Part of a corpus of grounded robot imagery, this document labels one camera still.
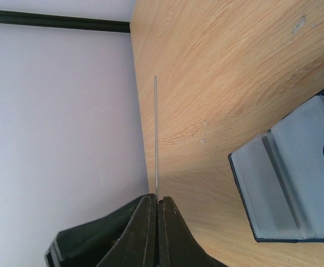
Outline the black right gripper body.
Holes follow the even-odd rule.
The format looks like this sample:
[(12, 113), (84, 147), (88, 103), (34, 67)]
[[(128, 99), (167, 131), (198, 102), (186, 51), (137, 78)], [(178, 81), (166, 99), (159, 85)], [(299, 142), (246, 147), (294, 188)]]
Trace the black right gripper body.
[(124, 232), (133, 205), (100, 219), (60, 231), (45, 254), (47, 266), (96, 266)]

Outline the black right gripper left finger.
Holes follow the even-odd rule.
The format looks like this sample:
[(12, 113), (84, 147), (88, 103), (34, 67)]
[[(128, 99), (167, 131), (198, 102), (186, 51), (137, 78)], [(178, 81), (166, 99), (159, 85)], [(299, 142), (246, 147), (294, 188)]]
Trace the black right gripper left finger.
[(117, 243), (98, 266), (154, 266), (156, 240), (156, 196), (142, 197)]

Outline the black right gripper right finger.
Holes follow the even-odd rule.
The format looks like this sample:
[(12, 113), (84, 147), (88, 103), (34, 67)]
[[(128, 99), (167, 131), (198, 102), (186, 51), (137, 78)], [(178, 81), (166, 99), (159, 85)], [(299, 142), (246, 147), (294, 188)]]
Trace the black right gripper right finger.
[(225, 266), (194, 239), (172, 197), (158, 204), (160, 266)]

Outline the blue leather card holder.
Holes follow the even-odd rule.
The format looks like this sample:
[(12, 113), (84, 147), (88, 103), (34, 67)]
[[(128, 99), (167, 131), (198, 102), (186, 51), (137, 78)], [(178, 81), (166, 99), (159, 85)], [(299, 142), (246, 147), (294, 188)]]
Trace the blue leather card holder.
[(324, 243), (324, 89), (228, 160), (255, 241)]

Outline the black vip credit card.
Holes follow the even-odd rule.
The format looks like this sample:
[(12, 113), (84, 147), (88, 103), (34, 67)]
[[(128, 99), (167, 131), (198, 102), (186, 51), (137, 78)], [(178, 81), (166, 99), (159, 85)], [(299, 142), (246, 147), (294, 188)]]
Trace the black vip credit card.
[(155, 194), (159, 202), (159, 165), (158, 165), (158, 78), (154, 76), (154, 136), (155, 136)]

